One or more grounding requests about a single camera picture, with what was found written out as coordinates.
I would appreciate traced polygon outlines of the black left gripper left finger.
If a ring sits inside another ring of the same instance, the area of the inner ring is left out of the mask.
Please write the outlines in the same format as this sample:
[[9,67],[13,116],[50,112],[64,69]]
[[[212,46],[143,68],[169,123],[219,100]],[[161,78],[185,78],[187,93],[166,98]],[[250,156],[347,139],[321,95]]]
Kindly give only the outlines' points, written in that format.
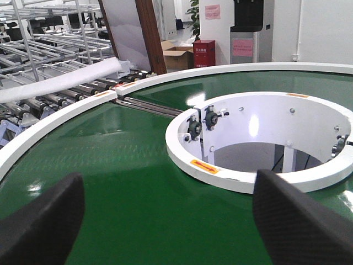
[[1,220],[1,264],[65,264],[83,217],[83,177],[71,173]]

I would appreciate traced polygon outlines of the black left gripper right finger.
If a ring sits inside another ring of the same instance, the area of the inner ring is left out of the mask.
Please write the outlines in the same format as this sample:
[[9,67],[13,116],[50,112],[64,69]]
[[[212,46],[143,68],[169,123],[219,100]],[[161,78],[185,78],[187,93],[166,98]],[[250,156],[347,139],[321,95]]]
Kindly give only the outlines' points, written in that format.
[[253,216],[273,264],[352,264],[352,221],[270,170],[256,173]]

